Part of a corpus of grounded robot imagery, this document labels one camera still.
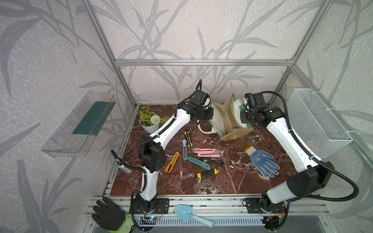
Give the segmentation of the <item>green Christmas tote bag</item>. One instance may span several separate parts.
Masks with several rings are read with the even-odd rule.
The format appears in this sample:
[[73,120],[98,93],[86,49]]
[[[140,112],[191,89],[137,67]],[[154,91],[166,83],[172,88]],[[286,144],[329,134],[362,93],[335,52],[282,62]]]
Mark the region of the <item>green Christmas tote bag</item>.
[[241,123],[240,113],[245,110],[245,107],[235,94],[232,94],[224,104],[211,102],[208,106],[213,108],[213,117],[208,121],[211,131],[206,132],[199,125],[198,129],[201,133],[217,134],[221,140],[229,141],[253,131],[251,124]]

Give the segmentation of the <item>teal utility knife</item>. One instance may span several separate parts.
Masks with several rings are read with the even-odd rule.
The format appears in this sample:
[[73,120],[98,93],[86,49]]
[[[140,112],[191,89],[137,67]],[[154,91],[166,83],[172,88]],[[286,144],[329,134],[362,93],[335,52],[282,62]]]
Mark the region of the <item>teal utility knife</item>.
[[203,161],[201,161],[201,160],[198,160],[198,159],[190,157],[190,156],[187,158],[187,160],[190,161],[193,164],[196,164],[196,165],[198,165],[198,166],[206,169],[206,170],[211,170],[210,165],[207,164],[207,163],[205,163],[205,162],[203,162]]

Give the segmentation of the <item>orange utility knife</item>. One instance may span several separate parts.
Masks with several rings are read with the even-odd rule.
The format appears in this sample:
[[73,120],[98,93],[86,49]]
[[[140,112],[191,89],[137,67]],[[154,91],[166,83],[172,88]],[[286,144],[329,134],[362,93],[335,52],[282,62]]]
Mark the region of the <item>orange utility knife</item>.
[[165,169],[165,172],[167,173],[171,173],[171,171],[173,170],[173,167],[179,157],[180,153],[179,152],[176,152],[173,156],[173,158],[171,159],[170,163],[168,164],[168,166],[166,167]]

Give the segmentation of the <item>black yellow heavy knife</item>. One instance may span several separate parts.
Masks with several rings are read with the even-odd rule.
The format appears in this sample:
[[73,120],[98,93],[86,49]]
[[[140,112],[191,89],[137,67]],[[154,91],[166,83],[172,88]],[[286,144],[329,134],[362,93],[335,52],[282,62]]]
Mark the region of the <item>black yellow heavy knife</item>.
[[208,178],[208,177],[211,177],[213,175],[216,175],[218,174],[219,170],[218,169],[213,169],[213,170],[205,170],[205,171],[202,171],[200,173],[197,173],[195,176],[194,176],[194,180],[196,182],[199,182],[205,178]]

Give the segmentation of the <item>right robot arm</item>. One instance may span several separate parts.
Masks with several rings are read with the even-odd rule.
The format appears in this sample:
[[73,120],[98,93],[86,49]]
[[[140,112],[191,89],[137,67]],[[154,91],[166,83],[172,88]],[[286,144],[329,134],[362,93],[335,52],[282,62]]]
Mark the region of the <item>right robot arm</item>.
[[[302,198],[329,202],[346,202],[357,197],[359,194],[357,184],[347,176],[336,171],[330,162],[323,162],[297,135],[289,121],[285,98],[277,92],[272,93],[282,100],[283,108],[280,109],[276,106],[269,106],[264,100],[264,94],[266,94],[265,91],[245,94],[244,110],[240,112],[241,122],[256,123],[259,126],[265,127],[288,154],[297,174],[278,186],[262,193],[262,204],[270,206],[283,201],[290,203]],[[326,186],[333,174],[350,184],[353,188],[352,193],[339,198],[314,195],[313,192],[323,189]]]

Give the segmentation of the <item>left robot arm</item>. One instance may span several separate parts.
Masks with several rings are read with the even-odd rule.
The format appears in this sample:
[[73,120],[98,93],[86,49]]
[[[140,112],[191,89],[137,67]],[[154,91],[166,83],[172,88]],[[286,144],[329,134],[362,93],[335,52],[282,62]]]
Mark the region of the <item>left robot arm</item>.
[[[195,89],[189,97],[176,105],[174,114],[161,128],[150,136],[143,136],[137,145],[123,155],[122,159],[118,159],[120,168],[141,172],[141,190],[136,191],[136,200],[142,206],[152,208],[155,204],[158,174],[166,163],[164,149],[171,139],[192,119],[212,119],[214,110],[209,106],[210,102],[209,94],[200,89]],[[125,163],[127,155],[136,148],[139,150],[140,167],[130,166]]]

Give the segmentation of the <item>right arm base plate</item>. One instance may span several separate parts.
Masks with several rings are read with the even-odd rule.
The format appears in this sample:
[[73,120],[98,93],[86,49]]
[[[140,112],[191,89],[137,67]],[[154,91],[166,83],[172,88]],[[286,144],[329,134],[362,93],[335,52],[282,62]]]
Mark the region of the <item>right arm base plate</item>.
[[281,214],[285,212],[283,203],[273,204],[264,198],[245,198],[242,205],[249,214]]

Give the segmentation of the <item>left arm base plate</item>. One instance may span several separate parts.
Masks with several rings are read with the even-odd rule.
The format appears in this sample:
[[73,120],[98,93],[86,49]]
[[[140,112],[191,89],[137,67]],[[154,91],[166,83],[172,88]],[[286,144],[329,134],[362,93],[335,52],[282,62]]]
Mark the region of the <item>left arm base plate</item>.
[[132,199],[130,214],[167,214],[169,211],[170,199],[157,198],[146,201],[143,198]]

